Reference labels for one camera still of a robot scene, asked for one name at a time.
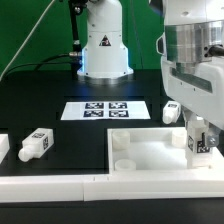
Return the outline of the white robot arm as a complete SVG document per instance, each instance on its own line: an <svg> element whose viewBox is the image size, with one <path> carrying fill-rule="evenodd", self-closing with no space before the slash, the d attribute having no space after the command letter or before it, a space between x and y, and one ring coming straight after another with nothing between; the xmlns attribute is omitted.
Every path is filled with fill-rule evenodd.
<svg viewBox="0 0 224 224"><path fill-rule="evenodd" d="M183 106L189 131L198 116L204 119L199 140L216 146L224 130L224 0L149 0L149 6L164 21L157 52L165 92ZM119 0L87 0L87 34L81 80L114 82L133 73Z"/></svg>

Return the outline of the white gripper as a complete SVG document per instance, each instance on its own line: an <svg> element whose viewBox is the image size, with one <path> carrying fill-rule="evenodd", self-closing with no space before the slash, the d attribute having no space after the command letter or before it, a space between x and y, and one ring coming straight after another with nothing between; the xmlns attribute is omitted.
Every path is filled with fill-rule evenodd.
<svg viewBox="0 0 224 224"><path fill-rule="evenodd" d="M209 122L204 144L216 147L219 129L224 130L224 57L197 64L195 73L186 78L176 72L174 63L162 56L161 71L166 94Z"/></svg>

